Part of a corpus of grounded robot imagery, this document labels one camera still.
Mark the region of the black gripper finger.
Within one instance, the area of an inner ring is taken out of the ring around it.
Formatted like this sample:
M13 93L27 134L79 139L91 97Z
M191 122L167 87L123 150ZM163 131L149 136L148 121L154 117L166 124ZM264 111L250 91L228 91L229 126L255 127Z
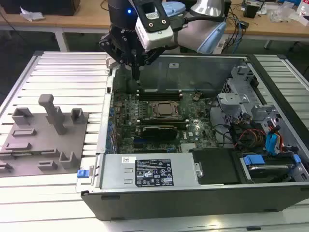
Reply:
M101 38L99 46L119 64L128 66L132 79L136 80L136 49L130 44L127 36L114 37L107 34Z
M166 50L165 47L159 47L150 51L140 50L136 57L136 80L140 79L140 71L145 65L152 64L163 52Z

